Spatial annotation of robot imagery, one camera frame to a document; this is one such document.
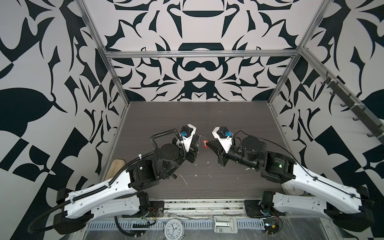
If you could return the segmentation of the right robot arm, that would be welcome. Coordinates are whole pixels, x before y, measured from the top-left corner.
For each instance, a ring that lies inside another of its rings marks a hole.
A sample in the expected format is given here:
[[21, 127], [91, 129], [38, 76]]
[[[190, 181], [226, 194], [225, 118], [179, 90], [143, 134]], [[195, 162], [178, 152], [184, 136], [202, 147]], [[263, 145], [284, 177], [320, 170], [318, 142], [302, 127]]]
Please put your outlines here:
[[261, 213], [319, 216], [353, 232], [362, 232], [375, 224], [373, 202], [363, 186], [354, 188], [326, 179], [288, 156], [268, 151], [267, 144], [254, 136], [246, 137], [238, 146], [232, 137], [217, 137], [204, 145], [218, 156], [221, 166], [234, 161], [260, 172], [270, 182], [308, 193], [308, 196], [294, 196], [265, 191], [258, 210], [249, 210], [248, 216], [257, 217]]

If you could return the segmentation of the red key tag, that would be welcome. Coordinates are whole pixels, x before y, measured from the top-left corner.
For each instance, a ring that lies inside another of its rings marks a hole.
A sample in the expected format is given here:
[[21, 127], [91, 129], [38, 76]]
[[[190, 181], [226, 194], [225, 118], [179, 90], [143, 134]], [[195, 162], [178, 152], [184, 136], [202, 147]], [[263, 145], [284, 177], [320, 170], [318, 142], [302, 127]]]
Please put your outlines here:
[[204, 147], [208, 149], [209, 148], [209, 146], [208, 146], [209, 141], [208, 140], [203, 140], [203, 143], [204, 143]]

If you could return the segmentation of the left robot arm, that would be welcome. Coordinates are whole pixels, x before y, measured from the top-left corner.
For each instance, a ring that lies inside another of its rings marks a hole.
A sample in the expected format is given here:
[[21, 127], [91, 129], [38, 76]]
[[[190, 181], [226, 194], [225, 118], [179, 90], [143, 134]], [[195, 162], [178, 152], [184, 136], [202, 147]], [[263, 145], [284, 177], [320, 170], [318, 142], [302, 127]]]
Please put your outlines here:
[[159, 148], [155, 139], [163, 136], [152, 136], [154, 150], [125, 164], [109, 180], [79, 191], [59, 191], [57, 205], [36, 217], [28, 233], [55, 230], [66, 235], [104, 217], [146, 215], [151, 204], [144, 190], [175, 178], [176, 170], [185, 161], [194, 163], [199, 151], [199, 135], [180, 136]]

